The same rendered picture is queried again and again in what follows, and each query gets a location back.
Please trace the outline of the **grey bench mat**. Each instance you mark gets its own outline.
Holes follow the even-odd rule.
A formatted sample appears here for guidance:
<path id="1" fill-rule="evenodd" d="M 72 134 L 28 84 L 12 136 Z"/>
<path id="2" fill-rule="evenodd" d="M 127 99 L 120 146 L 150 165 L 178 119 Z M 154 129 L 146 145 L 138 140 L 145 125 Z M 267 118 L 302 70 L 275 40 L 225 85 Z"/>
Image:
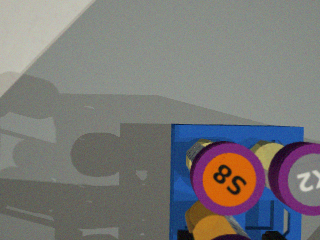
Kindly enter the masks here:
<path id="1" fill-rule="evenodd" d="M 169 240 L 171 124 L 320 144 L 320 0 L 96 0 L 0 98 L 0 240 Z"/>

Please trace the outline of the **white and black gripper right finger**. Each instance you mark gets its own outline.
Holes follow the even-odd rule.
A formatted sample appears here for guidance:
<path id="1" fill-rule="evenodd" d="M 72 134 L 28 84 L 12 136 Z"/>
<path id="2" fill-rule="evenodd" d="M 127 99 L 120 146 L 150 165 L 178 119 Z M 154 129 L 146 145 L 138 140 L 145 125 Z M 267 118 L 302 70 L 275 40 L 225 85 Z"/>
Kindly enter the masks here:
<path id="1" fill-rule="evenodd" d="M 287 240 L 279 231 L 266 231 L 261 240 Z"/>

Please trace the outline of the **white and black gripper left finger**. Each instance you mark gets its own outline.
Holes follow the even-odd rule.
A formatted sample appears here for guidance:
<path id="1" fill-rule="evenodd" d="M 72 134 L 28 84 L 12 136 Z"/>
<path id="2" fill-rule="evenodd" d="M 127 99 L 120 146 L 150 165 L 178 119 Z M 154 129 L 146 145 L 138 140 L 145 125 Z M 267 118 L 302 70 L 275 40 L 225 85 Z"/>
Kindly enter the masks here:
<path id="1" fill-rule="evenodd" d="M 193 233 L 189 230 L 177 230 L 177 240 L 195 240 Z"/>

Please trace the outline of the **blue tube rack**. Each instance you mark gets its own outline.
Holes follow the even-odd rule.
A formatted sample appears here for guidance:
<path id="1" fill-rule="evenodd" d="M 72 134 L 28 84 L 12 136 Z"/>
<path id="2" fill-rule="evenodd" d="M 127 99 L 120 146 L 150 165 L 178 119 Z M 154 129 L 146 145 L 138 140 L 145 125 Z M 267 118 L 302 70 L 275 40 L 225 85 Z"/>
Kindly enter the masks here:
<path id="1" fill-rule="evenodd" d="M 230 141 L 251 149 L 259 140 L 288 144 L 303 141 L 304 127 L 171 124 L 169 240 L 177 240 L 178 229 L 187 230 L 185 212 L 198 201 L 186 167 L 186 152 L 199 139 Z M 284 208 L 288 212 L 288 225 L 283 234 Z M 234 217 L 252 240 L 261 240 L 266 231 L 279 231 L 287 240 L 301 240 L 302 214 L 280 202 L 266 187 L 250 210 Z"/>

